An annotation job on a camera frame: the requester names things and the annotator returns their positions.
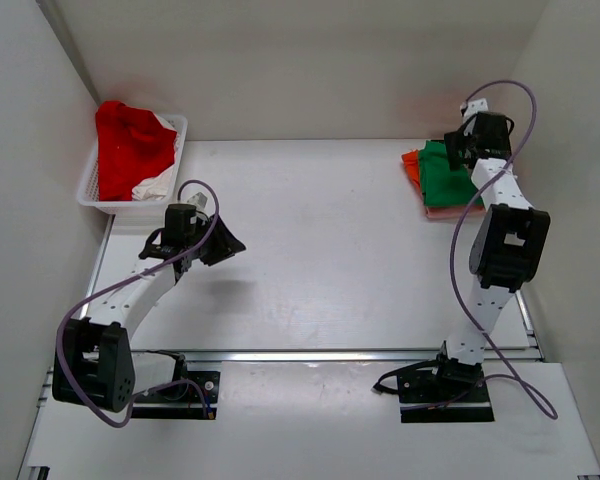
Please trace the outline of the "green t shirt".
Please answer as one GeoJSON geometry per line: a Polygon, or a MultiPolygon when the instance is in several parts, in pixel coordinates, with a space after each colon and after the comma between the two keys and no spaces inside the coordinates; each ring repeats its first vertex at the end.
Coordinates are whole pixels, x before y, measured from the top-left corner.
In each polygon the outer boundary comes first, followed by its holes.
{"type": "Polygon", "coordinates": [[[466,170],[451,170],[444,144],[427,141],[418,151],[420,189],[426,207],[464,207],[477,192],[466,170]]]}

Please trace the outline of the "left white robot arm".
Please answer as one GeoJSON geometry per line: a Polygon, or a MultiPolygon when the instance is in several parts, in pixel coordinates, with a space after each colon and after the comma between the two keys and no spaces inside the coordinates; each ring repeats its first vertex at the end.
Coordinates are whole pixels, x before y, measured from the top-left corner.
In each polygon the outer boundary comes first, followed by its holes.
{"type": "Polygon", "coordinates": [[[170,204],[163,226],[149,234],[129,276],[90,300],[86,317],[65,322],[55,353],[55,400],[120,413],[139,394],[174,401],[192,389],[183,355],[163,349],[135,353],[131,340],[194,263],[211,267],[245,251],[220,215],[207,213],[208,200],[199,192],[170,204]]]}

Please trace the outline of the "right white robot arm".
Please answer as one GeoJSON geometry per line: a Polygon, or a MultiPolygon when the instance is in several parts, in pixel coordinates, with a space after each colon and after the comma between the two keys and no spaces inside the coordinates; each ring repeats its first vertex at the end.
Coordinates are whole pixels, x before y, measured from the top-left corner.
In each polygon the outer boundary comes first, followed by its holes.
{"type": "Polygon", "coordinates": [[[457,130],[403,157],[427,212],[484,212],[469,253],[471,292],[459,302],[465,320],[434,359],[388,372],[373,386],[378,394],[413,393],[413,408],[442,408],[484,388],[484,350],[504,307],[536,275],[550,226],[513,173],[514,121],[484,99],[465,102],[461,115],[457,130]]]}

